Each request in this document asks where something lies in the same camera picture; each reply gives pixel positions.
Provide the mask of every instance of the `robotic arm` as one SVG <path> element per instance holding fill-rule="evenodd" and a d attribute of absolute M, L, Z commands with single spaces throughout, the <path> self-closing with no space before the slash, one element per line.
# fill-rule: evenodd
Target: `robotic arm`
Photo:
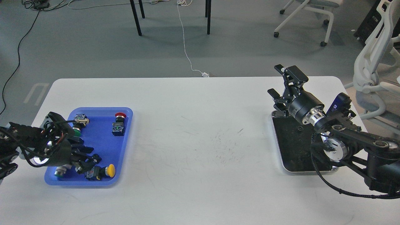
<path fill-rule="evenodd" d="M 75 137 L 76 132 L 68 123 L 81 127 L 88 120 L 66 121 L 50 112 L 43 128 L 11 122 L 7 128 L 0 127 L 0 182 L 18 168 L 13 163 L 18 156 L 33 167 L 73 165 L 78 174 L 91 170 L 102 158 L 98 154 L 88 155 L 93 148 L 84 146 L 84 141 Z"/>
<path fill-rule="evenodd" d="M 386 195 L 358 195 L 332 185 L 339 193 L 357 197 L 400 198 L 400 141 L 362 132 L 361 127 L 350 121 L 356 115 L 350 110 L 351 100 L 346 94 L 340 93 L 325 113 L 324 105 L 303 89 L 308 77 L 298 67 L 276 65 L 275 69 L 283 76 L 285 90 L 282 96 L 274 89 L 268 90 L 274 98 L 274 108 L 285 117 L 293 116 L 302 125 L 312 124 L 316 134 L 322 136 L 323 143 L 312 142 L 310 146 L 318 175 L 323 179 L 313 157 L 328 165 L 349 167 L 364 178 L 370 190 Z M 354 156 L 362 149 L 368 153 L 366 160 Z"/>

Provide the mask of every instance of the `black robotic arm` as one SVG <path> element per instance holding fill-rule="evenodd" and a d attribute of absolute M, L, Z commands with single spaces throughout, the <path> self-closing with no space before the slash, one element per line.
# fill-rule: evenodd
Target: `black robotic arm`
<path fill-rule="evenodd" d="M 362 132 L 351 119 L 355 113 L 350 110 L 350 98 L 340 93 L 329 110 L 323 111 L 324 105 L 311 93 L 303 89 L 308 77 L 296 66 L 284 68 L 276 65 L 275 69 L 283 76 L 285 90 L 280 96 L 274 89 L 268 93 L 274 98 L 274 108 L 285 117 L 294 117 L 302 125 L 312 124 L 316 134 L 321 135 L 322 143 L 310 144 L 314 168 L 314 157 L 320 162 L 332 166 L 347 166 L 364 178 L 370 190 L 387 193 L 386 195 L 358 195 L 334 187 L 339 193 L 357 197 L 381 199 L 400 198 L 400 141 Z M 355 154 L 364 149 L 367 159 Z M 355 163 L 365 166 L 360 168 Z"/>

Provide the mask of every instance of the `gray floor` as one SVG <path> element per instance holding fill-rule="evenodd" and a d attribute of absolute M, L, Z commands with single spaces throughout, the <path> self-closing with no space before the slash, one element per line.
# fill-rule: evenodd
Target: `gray floor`
<path fill-rule="evenodd" d="M 51 5 L 59 2 L 50 0 Z M 128 2 L 81 0 L 71 6 Z M 278 76 L 274 65 L 297 65 L 308 76 L 336 76 L 346 84 L 352 81 L 354 60 L 363 47 L 354 38 L 354 30 L 374 0 L 344 1 L 334 11 L 331 39 L 324 48 L 319 45 L 325 37 L 324 18 L 305 10 L 280 31 L 279 38 L 273 37 L 274 29 L 297 3 L 280 15 L 286 1 L 214 0 L 211 35 L 206 34 L 204 3 L 193 0 L 189 7 L 180 7 L 193 69 L 215 76 Z M 44 100 L 41 94 L 60 78 L 200 76 L 191 71 L 184 54 L 176 1 L 145 4 L 144 11 L 146 19 L 140 18 L 142 37 L 137 35 L 130 5 L 40 12 L 21 43 L 21 65 L 6 87 L 7 108 L 0 116 L 0 125 L 8 121 L 30 125 Z M 36 14 L 20 1 L 0 3 L 1 86 L 17 66 L 18 42 Z M 35 84 L 37 88 L 30 94 Z M 60 104 L 63 98 L 67 96 L 60 93 Z M 385 133 L 375 126 L 367 128 Z"/>

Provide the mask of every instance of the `chair armrest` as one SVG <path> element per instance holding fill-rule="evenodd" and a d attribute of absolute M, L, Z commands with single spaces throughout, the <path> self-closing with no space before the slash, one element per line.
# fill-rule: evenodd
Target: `chair armrest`
<path fill-rule="evenodd" d="M 379 86 L 381 86 L 382 88 L 384 88 L 388 92 L 391 92 L 393 94 L 396 94 L 396 95 L 400 96 L 400 86 L 396 86 L 394 84 L 390 84 L 390 83 L 386 83 L 386 82 L 380 82 Z"/>
<path fill-rule="evenodd" d="M 400 34 L 397 37 L 392 38 L 393 43 L 400 41 Z"/>
<path fill-rule="evenodd" d="M 362 92 L 365 94 L 372 93 L 372 92 L 378 92 L 378 91 L 388 91 L 390 93 L 400 96 L 400 86 L 396 86 L 394 84 L 390 84 L 390 83 L 386 83 L 386 82 L 380 82 L 376 86 L 365 85 L 362 87 Z"/>

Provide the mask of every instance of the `power adapter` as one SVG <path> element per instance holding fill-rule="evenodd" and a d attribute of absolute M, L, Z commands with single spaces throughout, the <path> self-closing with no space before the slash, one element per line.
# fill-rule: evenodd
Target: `power adapter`
<path fill-rule="evenodd" d="M 34 9 L 34 10 L 42 10 L 42 9 L 48 8 L 49 6 L 50 6 L 50 3 L 48 3 L 48 2 L 45 2 L 45 1 L 37 2 L 32 6 L 32 9 Z"/>

